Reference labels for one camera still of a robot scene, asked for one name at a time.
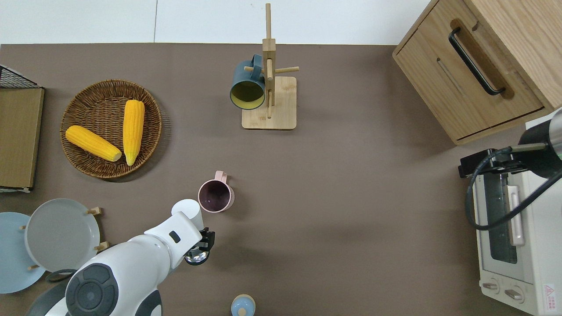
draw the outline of corn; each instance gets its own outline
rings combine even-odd
[[[125,117],[123,118],[123,153],[125,153],[129,166],[135,163],[141,149],[143,125],[144,103],[128,100],[125,104]]]
[[[69,142],[92,154],[111,162],[121,158],[121,151],[102,137],[78,125],[72,125],[65,132]]]

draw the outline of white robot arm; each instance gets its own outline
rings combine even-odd
[[[50,308],[47,304],[48,310],[37,308],[53,303],[52,295],[44,293],[28,316],[161,315],[157,286],[186,255],[192,265],[203,263],[214,243],[214,233],[203,226],[197,201],[181,200],[171,213],[169,219],[143,235],[88,260],[68,281],[65,297]]]

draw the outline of teal mug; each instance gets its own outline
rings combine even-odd
[[[244,70],[246,66],[253,70]],[[265,101],[265,79],[261,69],[262,57],[254,54],[252,60],[241,62],[234,70],[230,100],[242,110],[256,109]]]

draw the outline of brown tabletop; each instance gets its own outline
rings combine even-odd
[[[58,197],[101,206],[115,244],[224,170],[236,201],[203,214],[216,244],[207,263],[182,264],[159,286],[165,315],[230,315],[242,293],[256,315],[523,315],[480,292],[456,170],[523,127],[455,147],[393,49],[278,45],[277,66],[301,68],[297,128],[267,131],[243,129],[228,97],[235,65],[261,45],[3,44],[0,63],[46,92],[35,190],[1,193],[0,211],[31,214]],[[164,117],[148,163],[114,181],[72,167],[58,133],[72,97],[106,79],[144,86]],[[50,286],[1,295],[0,315],[24,314]]]

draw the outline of white wall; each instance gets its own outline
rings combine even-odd
[[[0,44],[261,43],[250,0],[0,0]],[[397,44],[429,0],[270,0],[277,43]]]

